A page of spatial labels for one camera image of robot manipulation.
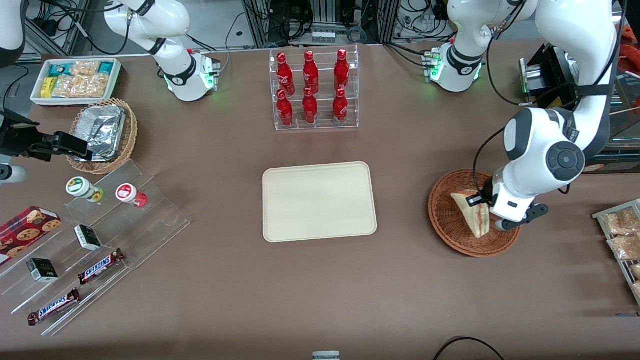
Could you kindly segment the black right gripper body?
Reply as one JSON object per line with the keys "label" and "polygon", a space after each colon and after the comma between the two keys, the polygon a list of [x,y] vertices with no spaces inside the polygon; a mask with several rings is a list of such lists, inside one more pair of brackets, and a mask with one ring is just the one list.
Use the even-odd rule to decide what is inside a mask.
{"label": "black right gripper body", "polygon": [[19,157],[22,153],[40,141],[37,126],[39,122],[31,121],[13,111],[1,111],[0,153],[7,157]]}

